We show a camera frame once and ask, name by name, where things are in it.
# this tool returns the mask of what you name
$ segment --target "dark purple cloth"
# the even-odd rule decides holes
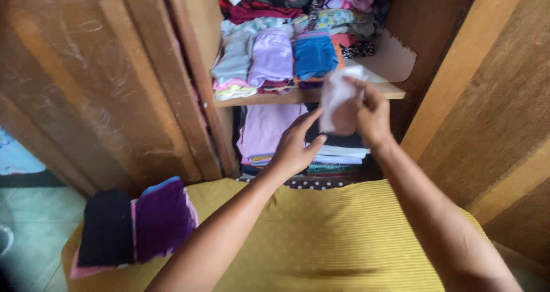
[[[136,203],[137,260],[173,253],[195,229],[180,180],[142,195]]]
[[[320,89],[323,86],[323,82],[299,82],[298,86],[302,90]]]

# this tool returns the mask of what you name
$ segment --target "wooden shelf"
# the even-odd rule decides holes
[[[375,83],[376,87],[387,99],[402,99],[405,91],[399,89],[389,82]],[[236,98],[225,101],[214,101],[216,107],[258,105],[258,104],[295,104],[295,103],[316,103],[321,98],[321,90],[300,90],[295,89],[284,95],[277,94],[255,94],[247,98]]]

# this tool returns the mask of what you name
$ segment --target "person's right hand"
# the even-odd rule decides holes
[[[389,101],[371,82],[364,82],[353,77],[344,77],[354,86],[364,89],[365,95],[357,102],[357,132],[365,146],[375,149],[384,142],[393,141],[389,127]]]

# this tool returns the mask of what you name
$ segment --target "yellow striped cloth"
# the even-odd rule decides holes
[[[202,221],[246,185],[188,187]],[[477,221],[464,214],[481,230]],[[215,291],[443,291],[386,180],[281,187]]]

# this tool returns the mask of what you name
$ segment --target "wardrobe door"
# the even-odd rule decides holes
[[[549,265],[550,0],[476,0],[402,141],[493,241]]]
[[[2,98],[94,188],[137,195],[171,176],[221,176],[192,89],[180,90],[185,100],[167,100],[165,88],[175,85],[157,78],[125,0],[2,3]],[[17,125],[8,130],[24,136]],[[58,170],[59,160],[40,157]]]

